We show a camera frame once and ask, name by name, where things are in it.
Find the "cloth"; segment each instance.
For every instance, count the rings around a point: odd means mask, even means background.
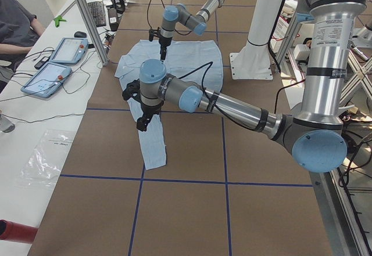
[[[31,28],[36,15],[27,11],[16,0],[0,0],[0,43],[21,47],[34,46],[39,36]],[[0,60],[12,64],[25,57],[22,55],[0,54]]]
[[[138,79],[141,64],[148,59],[159,59],[159,43],[141,40],[133,46],[127,55],[121,57],[115,77],[119,78],[124,90],[128,83]],[[213,62],[208,71],[204,86],[215,91],[221,91],[223,82],[223,65],[221,52],[214,41],[184,41],[176,42],[167,49],[164,65],[167,72],[180,77],[199,66]],[[185,77],[183,81],[195,81],[201,84],[206,67]],[[128,100],[133,119],[142,116],[141,105],[133,99]],[[138,131],[145,168],[153,169],[166,164],[166,149],[163,137],[163,126],[160,117],[155,115],[147,127],[147,132]]]

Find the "white table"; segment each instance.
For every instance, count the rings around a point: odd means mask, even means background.
[[[68,7],[73,0],[67,1],[60,13]],[[35,44],[30,54],[39,52],[46,47],[56,48],[63,37],[73,37],[76,31],[87,33],[87,29],[80,16],[77,6],[73,6],[63,17],[67,22],[61,22],[58,28],[54,21],[50,23],[42,37]],[[98,32],[104,32],[104,28],[98,28]],[[17,72],[34,74],[36,61],[33,58],[25,60],[17,69]],[[73,67],[76,70],[85,60]],[[0,102],[0,110],[4,114],[25,119],[28,121],[40,120],[56,115],[67,115],[71,113],[83,114],[87,106],[96,81],[98,79],[101,63],[98,55],[94,53],[83,69],[90,73],[91,77],[87,84],[74,94],[68,95],[62,88],[47,100],[25,96],[23,98]],[[65,88],[73,91],[79,88],[87,79],[88,75],[81,70],[74,73],[65,82]],[[30,77],[17,75],[13,80],[21,84],[26,83]],[[25,95],[20,91],[21,86],[10,81],[3,92],[0,100],[9,99]],[[54,118],[48,121],[27,124],[12,120],[16,128],[13,132],[5,134],[0,132],[0,219],[5,219],[29,226],[39,227],[44,212],[52,195],[51,189],[28,189],[17,186],[15,180],[20,175],[21,169],[28,162],[33,149],[47,129],[77,131],[82,116],[71,116],[64,118]],[[29,244],[12,243],[0,241],[0,255],[25,256],[29,249]]]

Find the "large robot arm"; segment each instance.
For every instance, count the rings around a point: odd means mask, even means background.
[[[159,38],[160,59],[165,60],[167,47],[171,44],[176,24],[179,22],[197,35],[202,35],[207,27],[206,22],[210,16],[221,7],[224,0],[207,0],[196,15],[192,15],[187,8],[179,3],[178,5],[169,5],[163,13],[162,27],[157,30],[149,30],[149,40],[154,37]]]
[[[301,110],[294,116],[271,114],[240,100],[213,92],[170,74],[161,60],[147,60],[140,69],[137,99],[144,116],[137,128],[146,130],[164,101],[194,112],[198,107],[227,117],[243,127],[266,134],[312,172],[327,172],[342,164],[347,146],[340,136],[338,106],[356,15],[366,0],[304,0],[303,18],[315,21],[313,43]]]

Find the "plastic bag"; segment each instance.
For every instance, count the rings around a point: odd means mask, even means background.
[[[48,129],[36,145],[16,184],[53,190],[76,132]]]

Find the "blue and white device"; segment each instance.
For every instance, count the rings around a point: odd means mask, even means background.
[[[53,52],[50,62],[74,65],[84,56],[88,49],[86,38],[62,38],[56,50]]]
[[[62,86],[71,72],[72,69],[69,66],[47,62],[21,88],[21,91],[41,98],[48,98]]]

